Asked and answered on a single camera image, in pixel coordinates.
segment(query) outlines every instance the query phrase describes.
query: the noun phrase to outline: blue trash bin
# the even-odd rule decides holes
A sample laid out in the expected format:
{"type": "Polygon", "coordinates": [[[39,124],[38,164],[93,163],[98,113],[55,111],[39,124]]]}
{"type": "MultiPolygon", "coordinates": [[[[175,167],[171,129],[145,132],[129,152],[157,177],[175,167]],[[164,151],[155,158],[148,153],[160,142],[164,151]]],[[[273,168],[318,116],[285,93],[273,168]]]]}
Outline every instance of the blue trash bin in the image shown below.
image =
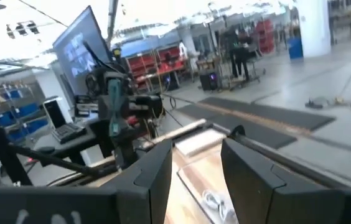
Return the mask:
{"type": "Polygon", "coordinates": [[[290,59],[303,58],[301,38],[290,38],[288,40],[290,59]]]}

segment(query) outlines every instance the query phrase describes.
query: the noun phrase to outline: concrete floor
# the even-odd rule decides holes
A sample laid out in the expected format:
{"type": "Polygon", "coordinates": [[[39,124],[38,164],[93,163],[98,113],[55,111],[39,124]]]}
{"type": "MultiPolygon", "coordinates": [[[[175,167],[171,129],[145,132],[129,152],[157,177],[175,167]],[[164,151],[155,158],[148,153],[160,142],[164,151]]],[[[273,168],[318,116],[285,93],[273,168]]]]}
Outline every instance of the concrete floor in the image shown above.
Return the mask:
{"type": "MultiPolygon", "coordinates": [[[[171,94],[179,98],[199,101],[209,96],[227,98],[244,102],[277,106],[292,110],[309,111],[337,117],[337,120],[315,131],[314,137],[332,141],[324,144],[311,139],[299,139],[279,152],[301,162],[307,162],[320,170],[329,170],[351,178],[351,108],[341,107],[329,110],[313,111],[304,107],[309,98],[341,96],[351,100],[351,42],[336,45],[330,55],[291,62],[288,54],[267,57],[257,67],[265,67],[267,74],[261,83],[222,93],[204,93],[198,90],[198,83],[184,85],[171,94]]],[[[169,100],[165,107],[171,109],[169,100]]],[[[177,107],[187,103],[178,101],[177,107]]],[[[182,124],[192,122],[177,111],[172,111],[182,124]]],[[[179,125],[170,117],[162,120],[160,132],[177,129],[179,125]]],[[[93,162],[102,158],[97,147],[87,150],[93,162]]],[[[55,177],[64,175],[68,170],[54,166],[45,168],[37,165],[29,173],[35,185],[43,185],[55,177]]]]}

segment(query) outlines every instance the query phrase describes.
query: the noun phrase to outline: workbench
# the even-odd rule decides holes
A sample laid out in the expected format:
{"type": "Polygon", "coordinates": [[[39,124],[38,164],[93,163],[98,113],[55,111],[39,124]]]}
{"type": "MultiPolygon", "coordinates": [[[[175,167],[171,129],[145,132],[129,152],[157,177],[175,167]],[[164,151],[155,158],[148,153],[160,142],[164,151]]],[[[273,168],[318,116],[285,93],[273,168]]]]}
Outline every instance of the workbench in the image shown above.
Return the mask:
{"type": "MultiPolygon", "coordinates": [[[[173,132],[170,132],[168,134],[155,138],[151,142],[146,142],[144,144],[144,147],[149,147],[152,145],[152,143],[156,144],[158,142],[161,142],[164,139],[173,138],[174,136],[180,133],[186,133],[187,131],[194,129],[198,125],[201,125],[204,123],[206,123],[206,120],[201,119],[187,126],[184,126],[183,128],[179,128],[173,132]]],[[[201,142],[203,142],[202,139],[201,141],[196,141],[197,144],[201,144],[201,142]]],[[[196,165],[199,165],[199,163],[197,162],[204,161],[206,157],[212,157],[216,155],[219,157],[220,150],[221,150],[221,139],[219,140],[218,144],[211,144],[207,146],[205,149],[200,149],[199,153],[189,157],[184,156],[178,150],[177,147],[173,147],[172,179],[171,179],[169,199],[167,202],[166,218],[164,223],[168,223],[168,224],[170,223],[183,223],[183,224],[213,223],[213,220],[208,218],[210,215],[207,215],[207,212],[202,208],[202,206],[197,201],[199,200],[199,194],[201,193],[199,191],[209,186],[199,185],[199,182],[200,182],[199,180],[202,178],[202,174],[205,171],[204,171],[204,167],[199,167],[196,165]],[[199,170],[199,172],[196,172],[193,170],[191,171],[191,167],[199,170]]],[[[114,159],[113,156],[107,157],[102,161],[92,164],[91,166],[98,167],[107,162],[112,161],[113,159],[114,159]]],[[[222,175],[221,163],[213,164],[210,171],[213,171],[213,170],[217,170],[218,172],[216,172],[216,174],[220,174],[220,175],[219,176],[212,175],[207,179],[208,180],[210,179],[210,182],[219,181],[218,187],[224,188],[224,186],[226,185],[222,175]]],[[[66,182],[69,179],[75,178],[78,175],[80,174],[74,173],[73,175],[68,176],[67,178],[61,179],[60,181],[55,182],[50,186],[60,185],[61,183],[66,182]]],[[[107,175],[106,177],[100,178],[94,182],[90,182],[89,184],[87,184],[87,187],[100,187],[103,184],[107,183],[107,181],[111,180],[113,177],[116,177],[117,175],[118,175],[117,173],[107,175]]]]}

